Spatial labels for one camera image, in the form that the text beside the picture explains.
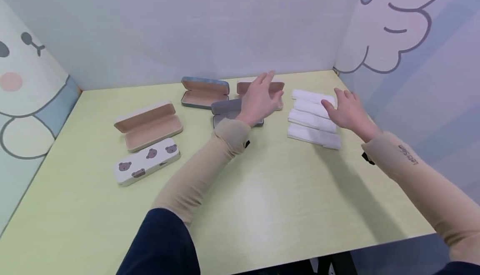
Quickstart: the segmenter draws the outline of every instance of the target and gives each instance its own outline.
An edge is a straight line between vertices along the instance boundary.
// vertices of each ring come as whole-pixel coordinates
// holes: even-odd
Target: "person's left hand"
[[[257,122],[277,110],[283,91],[278,91],[270,98],[268,90],[274,76],[273,70],[264,72],[250,84],[247,93],[242,97],[241,112],[237,120],[254,127]]]

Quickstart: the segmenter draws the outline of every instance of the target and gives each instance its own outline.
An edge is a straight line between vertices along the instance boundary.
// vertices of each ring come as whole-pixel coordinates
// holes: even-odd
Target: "wall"
[[[335,67],[384,130],[480,203],[480,0],[359,0]],[[352,253],[360,275],[432,274],[436,235]]]
[[[59,134],[79,90],[3,0],[0,18],[1,233]]]
[[[356,0],[6,0],[82,89],[331,69]]]

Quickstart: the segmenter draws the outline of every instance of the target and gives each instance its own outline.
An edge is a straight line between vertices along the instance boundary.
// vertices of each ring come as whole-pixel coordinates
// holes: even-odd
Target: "cartoon bunny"
[[[66,85],[68,73],[0,0],[0,146],[19,159],[47,154],[51,130],[35,116]]]
[[[417,48],[432,20],[424,10],[435,0],[359,0],[337,55],[335,68],[351,73],[364,65],[390,73],[401,54]]]

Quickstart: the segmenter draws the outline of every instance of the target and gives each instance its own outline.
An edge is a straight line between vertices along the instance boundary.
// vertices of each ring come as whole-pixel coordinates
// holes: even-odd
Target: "white cloth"
[[[313,93],[309,91],[294,89],[292,92],[292,99],[303,99],[314,104],[321,104],[323,99],[328,100],[332,105],[337,106],[337,101],[332,95],[324,95],[320,93]]]
[[[295,109],[291,110],[290,114],[288,114],[288,121],[290,121],[291,123],[312,127],[333,134],[337,132],[337,126],[335,125],[335,123],[333,123],[332,120],[315,116],[304,111],[299,111]]]
[[[325,148],[340,149],[342,146],[339,134],[332,134],[299,124],[290,124],[287,136],[303,142],[322,145]]]
[[[297,99],[293,105],[295,110],[305,111],[307,113],[329,119],[327,110],[321,104],[314,104],[303,99]]]

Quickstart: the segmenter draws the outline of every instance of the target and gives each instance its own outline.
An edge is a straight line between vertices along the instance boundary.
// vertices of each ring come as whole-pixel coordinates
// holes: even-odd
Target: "light green table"
[[[399,187],[342,149],[287,138],[292,89],[333,94],[332,71],[283,74],[285,107],[255,128],[246,152],[224,170],[192,226],[203,274],[280,265],[433,233]],[[236,79],[230,82],[235,95]],[[114,274],[152,200],[208,139],[212,114],[180,105],[181,84],[83,92],[0,239],[1,274]],[[126,157],[115,117],[171,99],[184,130],[182,157],[125,188],[113,164]]]

